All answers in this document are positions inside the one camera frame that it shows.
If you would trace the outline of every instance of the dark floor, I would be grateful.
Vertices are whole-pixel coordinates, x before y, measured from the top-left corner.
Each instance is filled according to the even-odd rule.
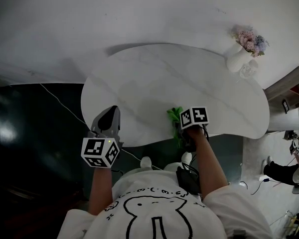
[[[45,84],[77,117],[81,84]],[[0,180],[34,192],[62,192],[69,184],[84,188],[88,197],[93,169],[80,157],[82,138],[88,128],[62,107],[39,84],[0,88]],[[220,135],[210,144],[229,181],[239,182],[243,138]],[[164,168],[180,161],[184,150],[173,139],[127,148],[138,158],[149,156]],[[139,161],[121,151],[112,167],[113,182],[122,173],[139,167]]]

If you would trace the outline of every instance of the marble tabletop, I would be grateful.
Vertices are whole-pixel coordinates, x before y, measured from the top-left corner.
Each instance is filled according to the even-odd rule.
[[[231,73],[220,55],[184,45],[130,48],[98,65],[81,96],[87,126],[113,105],[121,111],[126,147],[171,139],[166,111],[179,106],[206,106],[209,134],[260,138],[269,124],[268,102],[254,79]]]

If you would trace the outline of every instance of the flower vase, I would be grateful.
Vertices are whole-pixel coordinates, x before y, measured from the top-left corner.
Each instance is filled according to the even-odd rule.
[[[242,48],[236,54],[227,58],[226,66],[229,71],[235,73],[242,68],[243,64],[247,64],[251,59],[251,53]]]

